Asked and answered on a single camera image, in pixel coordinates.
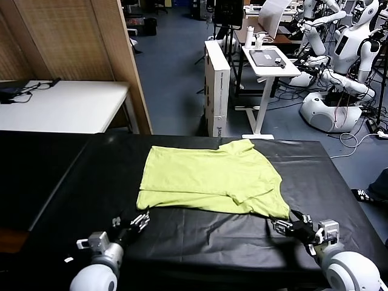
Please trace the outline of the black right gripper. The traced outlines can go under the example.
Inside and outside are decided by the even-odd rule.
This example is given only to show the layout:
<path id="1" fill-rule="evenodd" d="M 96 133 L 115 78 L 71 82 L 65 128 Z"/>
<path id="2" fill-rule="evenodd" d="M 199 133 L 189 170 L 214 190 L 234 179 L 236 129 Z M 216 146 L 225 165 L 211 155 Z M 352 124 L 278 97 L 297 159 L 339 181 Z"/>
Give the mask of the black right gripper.
<path id="1" fill-rule="evenodd" d="M 292 237 L 300 240 L 302 243 L 316 243 L 316 230 L 313 228 L 313 222 L 310 215 L 303 214 L 298 210 L 291 210 L 292 214 L 299 220 L 287 222 L 281 219 L 272 220 L 273 229 L 279 234 L 291 234 Z"/>

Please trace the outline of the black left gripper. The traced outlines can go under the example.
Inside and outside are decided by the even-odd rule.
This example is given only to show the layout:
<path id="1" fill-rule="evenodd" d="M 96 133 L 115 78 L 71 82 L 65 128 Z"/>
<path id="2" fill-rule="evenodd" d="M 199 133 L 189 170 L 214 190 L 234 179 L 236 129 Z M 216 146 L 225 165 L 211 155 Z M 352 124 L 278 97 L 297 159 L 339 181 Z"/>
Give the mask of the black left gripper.
<path id="1" fill-rule="evenodd" d="M 112 219 L 112 226 L 108 231 L 109 240 L 117 244 L 131 244 L 139 236 L 150 221 L 150 212 L 146 210 L 134 218 L 131 223 L 121 222 L 121 217 Z"/>

